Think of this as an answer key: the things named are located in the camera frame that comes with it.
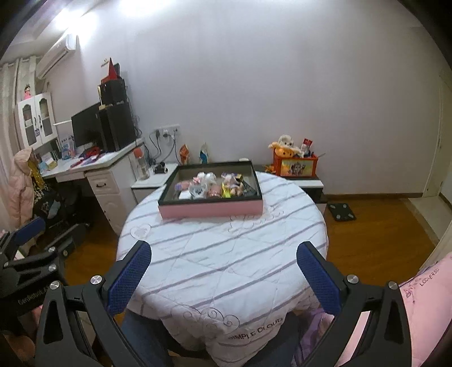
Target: person's leg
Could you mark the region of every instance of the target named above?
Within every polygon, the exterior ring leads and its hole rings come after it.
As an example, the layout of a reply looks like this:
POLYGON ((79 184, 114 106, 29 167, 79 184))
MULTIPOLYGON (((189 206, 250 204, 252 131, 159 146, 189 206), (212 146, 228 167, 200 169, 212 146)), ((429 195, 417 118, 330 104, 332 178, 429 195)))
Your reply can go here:
POLYGON ((243 367, 289 367, 300 342, 299 326, 299 318, 289 312, 278 334, 243 367))
POLYGON ((173 367, 161 321, 126 310, 121 330, 146 367, 173 367))

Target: cabinet door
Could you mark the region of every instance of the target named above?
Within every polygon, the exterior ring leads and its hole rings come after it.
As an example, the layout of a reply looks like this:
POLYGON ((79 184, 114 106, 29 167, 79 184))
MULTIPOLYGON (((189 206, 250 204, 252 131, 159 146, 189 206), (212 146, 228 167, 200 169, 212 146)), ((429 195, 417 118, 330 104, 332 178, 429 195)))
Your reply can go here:
POLYGON ((36 117, 35 99, 29 98, 17 104, 20 134, 24 148, 36 149, 42 145, 41 130, 36 117))
POLYGON ((55 127, 55 118, 53 117, 52 101, 50 93, 38 94, 35 98, 36 116, 38 118, 39 130, 42 143, 57 138, 57 128, 55 127))
POLYGON ((122 203, 121 195, 98 195, 96 198, 113 231, 120 235, 127 219, 127 212, 122 203))

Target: air conditioner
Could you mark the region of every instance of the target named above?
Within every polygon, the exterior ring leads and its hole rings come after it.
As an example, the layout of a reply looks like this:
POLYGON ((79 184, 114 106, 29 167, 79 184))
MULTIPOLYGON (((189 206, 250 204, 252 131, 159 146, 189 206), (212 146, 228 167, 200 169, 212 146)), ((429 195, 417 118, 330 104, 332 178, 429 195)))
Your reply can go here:
POLYGON ((41 61, 36 65, 36 77, 44 79, 48 72, 64 57, 77 49, 77 35, 68 34, 46 52, 41 61))

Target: round table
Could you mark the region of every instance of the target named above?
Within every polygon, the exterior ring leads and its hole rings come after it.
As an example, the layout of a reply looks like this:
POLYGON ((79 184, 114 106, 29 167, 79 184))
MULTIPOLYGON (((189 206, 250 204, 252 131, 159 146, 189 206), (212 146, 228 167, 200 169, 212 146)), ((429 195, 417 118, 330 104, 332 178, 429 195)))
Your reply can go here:
POLYGON ((322 214, 294 183, 256 174, 261 216, 162 220, 161 187, 133 209, 118 243, 118 260, 137 240, 152 249, 128 309, 162 320, 187 349, 205 346, 219 366, 242 366, 288 312, 318 306, 296 252, 309 240, 326 257, 322 214))

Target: tablecloth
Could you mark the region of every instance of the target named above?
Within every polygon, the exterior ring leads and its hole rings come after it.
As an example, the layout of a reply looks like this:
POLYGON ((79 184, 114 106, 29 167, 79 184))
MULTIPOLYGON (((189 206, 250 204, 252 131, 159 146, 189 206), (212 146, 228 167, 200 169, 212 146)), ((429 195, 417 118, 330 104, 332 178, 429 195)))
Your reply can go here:
POLYGON ((257 172, 261 216, 162 220, 164 187, 128 216, 117 259, 137 240, 152 261, 128 309, 160 319, 185 348, 204 346, 221 367, 240 367, 273 338, 288 312, 318 306, 296 261, 309 240, 326 257, 326 225, 289 180, 257 172))

